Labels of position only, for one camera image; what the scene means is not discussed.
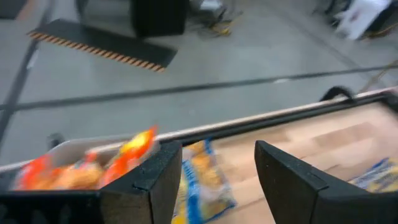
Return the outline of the black hazard-striped floor mat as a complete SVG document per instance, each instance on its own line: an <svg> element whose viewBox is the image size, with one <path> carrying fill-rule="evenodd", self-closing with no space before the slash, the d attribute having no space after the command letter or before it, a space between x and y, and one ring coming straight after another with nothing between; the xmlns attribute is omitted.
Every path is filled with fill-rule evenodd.
<svg viewBox="0 0 398 224"><path fill-rule="evenodd" d="M16 19L26 3L27 0L0 0L0 19Z"/></svg>
<svg viewBox="0 0 398 224"><path fill-rule="evenodd" d="M57 19L31 30L35 40L81 50L153 72L164 72L177 50L90 26Z"/></svg>

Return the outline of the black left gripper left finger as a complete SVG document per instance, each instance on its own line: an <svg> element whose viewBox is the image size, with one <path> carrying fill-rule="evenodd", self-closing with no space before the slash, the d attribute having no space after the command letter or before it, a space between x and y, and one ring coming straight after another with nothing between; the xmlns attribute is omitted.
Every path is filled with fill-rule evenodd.
<svg viewBox="0 0 398 224"><path fill-rule="evenodd" d="M0 171L0 224L170 224L181 168L173 141L99 190L11 191L19 169Z"/></svg>

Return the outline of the black frame clamp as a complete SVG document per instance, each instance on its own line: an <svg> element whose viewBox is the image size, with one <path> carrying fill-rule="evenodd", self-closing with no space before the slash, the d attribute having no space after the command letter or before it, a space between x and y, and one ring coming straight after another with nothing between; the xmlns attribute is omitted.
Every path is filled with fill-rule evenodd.
<svg viewBox="0 0 398 224"><path fill-rule="evenodd" d="M346 97L345 101L355 102L354 95L352 91L343 86L333 86L321 97L320 101L327 101L336 98L337 96L343 95Z"/></svg>

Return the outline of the blue yellow Maruchan noodle pack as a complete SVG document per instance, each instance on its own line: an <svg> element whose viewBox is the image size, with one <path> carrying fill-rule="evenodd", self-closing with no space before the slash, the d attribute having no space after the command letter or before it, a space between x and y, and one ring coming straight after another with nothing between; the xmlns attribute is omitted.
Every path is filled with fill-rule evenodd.
<svg viewBox="0 0 398 224"><path fill-rule="evenodd" d="M372 193L398 191L398 158L385 158L349 181Z"/></svg>
<svg viewBox="0 0 398 224"><path fill-rule="evenodd" d="M182 171L171 224L207 224L236 206L209 139L182 149Z"/></svg>

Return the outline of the black aluminium table frame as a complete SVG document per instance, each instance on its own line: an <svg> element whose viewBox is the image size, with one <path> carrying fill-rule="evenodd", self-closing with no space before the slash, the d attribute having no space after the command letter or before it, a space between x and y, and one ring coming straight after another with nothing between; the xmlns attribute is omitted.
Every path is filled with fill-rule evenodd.
<svg viewBox="0 0 398 224"><path fill-rule="evenodd" d="M392 88L361 93L353 97L337 98L320 101L286 110L273 111L251 117L239 118L212 125L199 126L192 129L183 129L158 135L159 141L178 141L184 146L203 139L220 139L234 135L257 131L258 129L278 126L293 121L320 116L335 111L347 110L353 107L371 103L382 103L393 112L398 113L398 91Z"/></svg>

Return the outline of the orange Maruchan noodle pack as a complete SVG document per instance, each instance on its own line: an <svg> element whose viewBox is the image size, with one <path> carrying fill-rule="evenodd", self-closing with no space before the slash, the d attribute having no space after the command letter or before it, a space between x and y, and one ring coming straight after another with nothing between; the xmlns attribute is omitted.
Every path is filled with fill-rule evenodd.
<svg viewBox="0 0 398 224"><path fill-rule="evenodd" d="M96 162L96 154L82 160L55 167L52 156L44 154L26 164L16 175L11 190L91 190L97 188L104 169Z"/></svg>
<svg viewBox="0 0 398 224"><path fill-rule="evenodd" d="M114 157L110 166L104 172L99 181L98 188L103 188L127 174L151 156L155 148L156 134L157 126L155 125L124 143L119 148L117 156Z"/></svg>

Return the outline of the black box stand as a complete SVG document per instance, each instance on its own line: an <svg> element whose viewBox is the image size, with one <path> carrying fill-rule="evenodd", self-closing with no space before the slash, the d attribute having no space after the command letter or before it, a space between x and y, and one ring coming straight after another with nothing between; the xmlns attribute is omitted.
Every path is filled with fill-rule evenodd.
<svg viewBox="0 0 398 224"><path fill-rule="evenodd" d="M189 0L129 0L129 13L136 37L182 35Z"/></svg>

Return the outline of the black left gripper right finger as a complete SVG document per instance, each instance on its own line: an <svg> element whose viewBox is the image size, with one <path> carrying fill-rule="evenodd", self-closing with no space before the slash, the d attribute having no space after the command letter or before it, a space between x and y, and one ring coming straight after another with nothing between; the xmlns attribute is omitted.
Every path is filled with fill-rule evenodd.
<svg viewBox="0 0 398 224"><path fill-rule="evenodd" d="M265 141L254 158L276 224L398 224L398 192L370 193Z"/></svg>

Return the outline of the white box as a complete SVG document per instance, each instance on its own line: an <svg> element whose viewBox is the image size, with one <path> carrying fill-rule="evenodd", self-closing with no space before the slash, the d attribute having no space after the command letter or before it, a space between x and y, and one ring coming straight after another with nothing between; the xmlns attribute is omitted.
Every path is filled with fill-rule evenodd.
<svg viewBox="0 0 398 224"><path fill-rule="evenodd" d="M340 13L335 32L358 40L364 34L381 31L394 11L394 0L352 0L349 8Z"/></svg>

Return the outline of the light grey plastic bin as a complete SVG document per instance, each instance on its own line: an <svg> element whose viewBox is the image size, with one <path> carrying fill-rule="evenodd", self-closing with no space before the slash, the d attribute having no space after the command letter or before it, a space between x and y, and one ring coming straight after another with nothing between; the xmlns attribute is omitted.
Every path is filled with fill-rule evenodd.
<svg viewBox="0 0 398 224"><path fill-rule="evenodd" d="M96 162L106 171L113 161L114 157L117 156L119 148L132 138L122 139L76 139L63 142L58 146L55 146L45 154L52 156L53 165L55 167L66 166L74 164L82 160L88 154L96 154ZM43 194L71 194L75 192L94 192L94 191L105 191L105 192L124 192L130 183L133 183L138 179L139 169L159 151L159 141L155 137L155 148L153 154L149 156L142 164L116 179L110 184L103 188L91 189L91 190L11 190L11 185L14 183L17 173L30 161L24 161L21 163L10 164L0 167L0 195L43 195Z"/></svg>

